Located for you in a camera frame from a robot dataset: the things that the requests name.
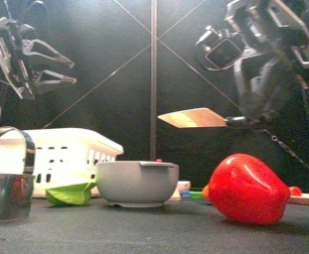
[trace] metal pole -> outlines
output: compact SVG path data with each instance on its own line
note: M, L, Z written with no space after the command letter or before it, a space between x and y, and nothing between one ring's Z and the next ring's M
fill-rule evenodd
M152 0L152 105L150 105L150 160L157 160L157 0Z

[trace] metal pot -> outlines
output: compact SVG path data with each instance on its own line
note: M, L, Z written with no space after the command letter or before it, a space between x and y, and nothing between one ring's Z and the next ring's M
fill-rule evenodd
M30 135L14 127L0 127L0 137L10 131L18 131L22 135L26 158L23 174L0 174L0 221L30 216L34 192L35 144Z

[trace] black table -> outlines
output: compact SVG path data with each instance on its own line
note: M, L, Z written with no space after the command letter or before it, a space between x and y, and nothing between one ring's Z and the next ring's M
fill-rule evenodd
M229 221L203 199L162 207L51 206L34 199L30 218L0 223L0 254L309 253L309 206L288 204L279 223Z

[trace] white bowl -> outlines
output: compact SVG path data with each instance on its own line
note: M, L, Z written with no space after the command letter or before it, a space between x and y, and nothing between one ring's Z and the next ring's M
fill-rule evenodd
M117 161L97 164L97 188L110 205L164 205L176 190L179 178L180 166L172 163Z

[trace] white laundry basket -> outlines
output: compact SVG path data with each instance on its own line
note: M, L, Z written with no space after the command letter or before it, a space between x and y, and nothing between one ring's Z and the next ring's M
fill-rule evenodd
M95 164L116 161L124 153L120 144L91 130L59 128L26 131L37 145L34 197L46 197L46 189L95 181ZM25 144L18 133L0 138L0 173L22 174ZM91 190L98 196L98 189Z

